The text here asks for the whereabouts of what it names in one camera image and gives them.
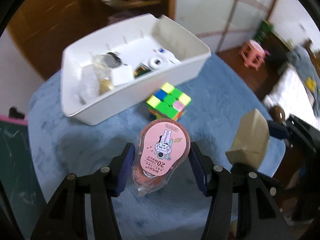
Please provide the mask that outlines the beige angular box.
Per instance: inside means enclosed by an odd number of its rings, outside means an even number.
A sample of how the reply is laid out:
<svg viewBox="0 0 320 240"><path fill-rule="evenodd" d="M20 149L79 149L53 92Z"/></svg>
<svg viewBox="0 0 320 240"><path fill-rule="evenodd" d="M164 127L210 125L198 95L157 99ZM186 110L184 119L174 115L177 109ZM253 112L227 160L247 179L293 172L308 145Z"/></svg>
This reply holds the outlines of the beige angular box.
<svg viewBox="0 0 320 240"><path fill-rule="evenodd" d="M241 118L226 157L231 165L239 163L258 169L266 155L269 142L267 120L255 108Z"/></svg>

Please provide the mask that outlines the multicolour Rubik's cube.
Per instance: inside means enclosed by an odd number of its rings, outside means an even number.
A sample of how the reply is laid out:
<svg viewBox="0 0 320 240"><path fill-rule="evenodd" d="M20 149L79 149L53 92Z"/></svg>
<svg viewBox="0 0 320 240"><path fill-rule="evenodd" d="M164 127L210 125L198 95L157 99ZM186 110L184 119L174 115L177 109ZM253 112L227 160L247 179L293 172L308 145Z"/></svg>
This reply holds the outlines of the multicolour Rubik's cube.
<svg viewBox="0 0 320 240"><path fill-rule="evenodd" d="M166 82L148 98L146 105L156 119L167 118L177 121L191 101L190 96Z"/></svg>

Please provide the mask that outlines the pink correction tape dispenser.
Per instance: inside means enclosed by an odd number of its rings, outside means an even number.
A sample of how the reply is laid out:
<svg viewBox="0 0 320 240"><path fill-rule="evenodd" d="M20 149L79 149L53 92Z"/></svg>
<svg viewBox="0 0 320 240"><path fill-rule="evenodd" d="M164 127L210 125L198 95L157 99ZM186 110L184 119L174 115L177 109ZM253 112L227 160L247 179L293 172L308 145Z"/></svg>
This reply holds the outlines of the pink correction tape dispenser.
<svg viewBox="0 0 320 240"><path fill-rule="evenodd" d="M187 130L171 119L150 122L141 132L132 166L137 196L143 197L164 187L190 151Z"/></svg>

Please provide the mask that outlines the silver children's digital camera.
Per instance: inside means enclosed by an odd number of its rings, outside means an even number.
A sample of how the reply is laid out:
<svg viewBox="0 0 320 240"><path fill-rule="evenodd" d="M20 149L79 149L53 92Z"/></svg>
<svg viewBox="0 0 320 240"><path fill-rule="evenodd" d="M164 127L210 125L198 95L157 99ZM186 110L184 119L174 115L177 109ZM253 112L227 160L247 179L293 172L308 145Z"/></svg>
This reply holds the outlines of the silver children's digital camera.
<svg viewBox="0 0 320 240"><path fill-rule="evenodd" d="M140 63L140 66L149 70L163 70L180 63L180 60L171 51L159 48L158 50L154 50L147 59L144 59Z"/></svg>

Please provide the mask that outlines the brown round wooden piece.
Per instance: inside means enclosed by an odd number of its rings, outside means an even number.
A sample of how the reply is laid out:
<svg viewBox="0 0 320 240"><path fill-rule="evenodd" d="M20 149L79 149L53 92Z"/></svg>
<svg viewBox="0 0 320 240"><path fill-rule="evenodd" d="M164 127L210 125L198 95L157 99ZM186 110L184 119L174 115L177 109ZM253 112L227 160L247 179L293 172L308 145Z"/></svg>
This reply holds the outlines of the brown round wooden piece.
<svg viewBox="0 0 320 240"><path fill-rule="evenodd" d="M282 124L285 121L285 112L280 106L273 106L270 108L269 114L272 119L279 124Z"/></svg>

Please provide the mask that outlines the white patterned bed cover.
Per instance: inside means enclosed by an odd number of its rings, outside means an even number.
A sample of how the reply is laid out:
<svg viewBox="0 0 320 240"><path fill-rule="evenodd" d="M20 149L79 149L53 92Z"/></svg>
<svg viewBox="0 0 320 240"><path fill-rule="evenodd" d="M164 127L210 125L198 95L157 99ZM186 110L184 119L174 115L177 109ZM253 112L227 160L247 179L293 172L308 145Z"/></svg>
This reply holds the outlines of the white patterned bed cover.
<svg viewBox="0 0 320 240"><path fill-rule="evenodd" d="M319 76L303 46L295 46L286 57L283 73L271 92L264 97L263 104L268 110L279 106L283 109L285 118L294 115L317 127Z"/></svg>

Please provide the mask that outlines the blue fuzzy table cover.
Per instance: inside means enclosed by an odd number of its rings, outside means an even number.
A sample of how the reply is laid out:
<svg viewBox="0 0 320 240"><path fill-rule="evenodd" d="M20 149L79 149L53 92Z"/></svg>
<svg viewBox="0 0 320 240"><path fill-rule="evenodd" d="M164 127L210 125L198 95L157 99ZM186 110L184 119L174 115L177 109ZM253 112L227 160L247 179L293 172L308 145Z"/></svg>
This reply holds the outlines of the blue fuzzy table cover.
<svg viewBox="0 0 320 240"><path fill-rule="evenodd" d="M60 73L53 75L29 102L29 142L35 172L46 200L69 173L92 174L110 163L128 142L137 143L152 120L146 104L137 104L88 126L66 117L60 99ZM180 123L201 152L226 169L229 150L241 117L257 109L270 115L244 81L217 55L212 55L197 78L179 89L191 97ZM198 189L189 161L172 174L167 185L137 197L133 184L113 199L123 239L200 239L210 199Z"/></svg>

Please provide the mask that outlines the pink plastic stool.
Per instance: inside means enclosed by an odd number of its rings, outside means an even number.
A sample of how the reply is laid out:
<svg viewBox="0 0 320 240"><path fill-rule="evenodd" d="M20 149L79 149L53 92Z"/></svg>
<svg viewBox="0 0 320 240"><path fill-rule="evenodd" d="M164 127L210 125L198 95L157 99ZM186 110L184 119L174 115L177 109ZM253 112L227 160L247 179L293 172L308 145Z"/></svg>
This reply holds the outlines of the pink plastic stool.
<svg viewBox="0 0 320 240"><path fill-rule="evenodd" d="M252 67L258 71L264 63L266 53L258 42L248 40L240 50L240 55L247 68Z"/></svg>

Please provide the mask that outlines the small green box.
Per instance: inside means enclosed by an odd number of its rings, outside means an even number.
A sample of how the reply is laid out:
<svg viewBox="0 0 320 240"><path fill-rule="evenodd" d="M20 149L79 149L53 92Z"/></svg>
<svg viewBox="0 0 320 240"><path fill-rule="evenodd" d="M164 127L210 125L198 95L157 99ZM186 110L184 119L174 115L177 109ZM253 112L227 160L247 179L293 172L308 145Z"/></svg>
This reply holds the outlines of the small green box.
<svg viewBox="0 0 320 240"><path fill-rule="evenodd" d="M135 78L138 78L138 77L140 77L140 76L142 76L142 75L144 75L144 74L147 74L147 73L149 73L149 72L151 72L151 70L150 70L149 68L140 66L140 67L138 67L137 69L135 69L135 71L133 72L133 74L134 74L134 77L135 77Z"/></svg>

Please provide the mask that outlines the white plastic storage bin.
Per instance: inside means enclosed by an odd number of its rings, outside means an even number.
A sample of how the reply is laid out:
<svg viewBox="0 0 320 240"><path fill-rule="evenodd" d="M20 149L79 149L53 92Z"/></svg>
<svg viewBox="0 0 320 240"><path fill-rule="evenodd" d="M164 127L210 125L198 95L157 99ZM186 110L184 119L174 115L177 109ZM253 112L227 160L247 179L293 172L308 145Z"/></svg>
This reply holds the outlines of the white plastic storage bin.
<svg viewBox="0 0 320 240"><path fill-rule="evenodd" d="M181 63L135 78L135 69L159 48ZM166 82L179 85L197 77L210 55L207 45L166 16L145 14L106 26L63 51L62 111L94 126L146 100Z"/></svg>

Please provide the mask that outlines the brown wooden door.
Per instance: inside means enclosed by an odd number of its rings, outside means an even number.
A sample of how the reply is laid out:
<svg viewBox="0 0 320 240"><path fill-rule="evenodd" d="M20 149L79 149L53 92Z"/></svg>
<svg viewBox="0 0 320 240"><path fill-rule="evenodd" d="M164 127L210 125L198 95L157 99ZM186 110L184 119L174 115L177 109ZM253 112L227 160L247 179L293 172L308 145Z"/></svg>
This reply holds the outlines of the brown wooden door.
<svg viewBox="0 0 320 240"><path fill-rule="evenodd" d="M25 0L9 22L22 55L44 80L61 68L62 52L107 25L101 0Z"/></svg>

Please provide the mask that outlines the green chalkboard pink frame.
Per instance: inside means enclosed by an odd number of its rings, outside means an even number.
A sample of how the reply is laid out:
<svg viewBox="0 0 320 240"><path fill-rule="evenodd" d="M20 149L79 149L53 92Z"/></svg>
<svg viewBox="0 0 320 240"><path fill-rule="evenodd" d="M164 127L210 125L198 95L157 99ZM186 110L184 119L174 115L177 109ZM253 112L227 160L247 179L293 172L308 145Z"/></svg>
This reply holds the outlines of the green chalkboard pink frame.
<svg viewBox="0 0 320 240"><path fill-rule="evenodd" d="M1 116L1 182L17 225L29 239L46 206L31 158L23 120Z"/></svg>

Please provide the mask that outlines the green package by wall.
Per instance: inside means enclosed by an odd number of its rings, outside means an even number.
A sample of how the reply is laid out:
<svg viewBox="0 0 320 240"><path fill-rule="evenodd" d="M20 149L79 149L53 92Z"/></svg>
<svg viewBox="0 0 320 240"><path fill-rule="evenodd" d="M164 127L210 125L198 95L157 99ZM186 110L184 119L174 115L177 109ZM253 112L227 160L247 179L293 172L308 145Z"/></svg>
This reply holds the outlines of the green package by wall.
<svg viewBox="0 0 320 240"><path fill-rule="evenodd" d="M255 40L256 42L258 42L259 44L262 44L265 39L267 38L268 34L270 32L272 32L274 29L274 26L272 23L263 20L253 38L253 40Z"/></svg>

